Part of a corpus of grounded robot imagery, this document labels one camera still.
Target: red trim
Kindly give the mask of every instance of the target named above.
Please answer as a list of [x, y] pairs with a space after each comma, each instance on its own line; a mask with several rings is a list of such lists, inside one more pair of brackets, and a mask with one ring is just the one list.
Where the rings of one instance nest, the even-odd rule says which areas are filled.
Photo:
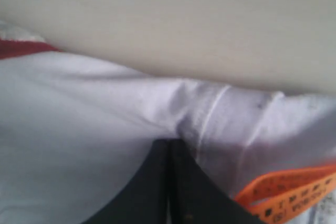
[[59, 50], [43, 42], [0, 39], [0, 60], [46, 51]]

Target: beige surface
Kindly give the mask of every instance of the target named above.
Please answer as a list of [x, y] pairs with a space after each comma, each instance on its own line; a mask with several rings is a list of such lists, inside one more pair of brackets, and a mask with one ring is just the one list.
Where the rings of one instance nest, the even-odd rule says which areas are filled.
[[0, 19], [154, 74], [336, 93], [336, 0], [0, 0]]

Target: white fabric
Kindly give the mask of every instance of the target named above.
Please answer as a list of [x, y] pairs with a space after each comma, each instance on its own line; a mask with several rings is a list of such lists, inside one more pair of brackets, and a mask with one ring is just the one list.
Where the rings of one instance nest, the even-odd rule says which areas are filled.
[[334, 157], [333, 98], [154, 78], [60, 52], [2, 60], [0, 73], [0, 224], [81, 223], [157, 138], [187, 140], [230, 195], [262, 173]]

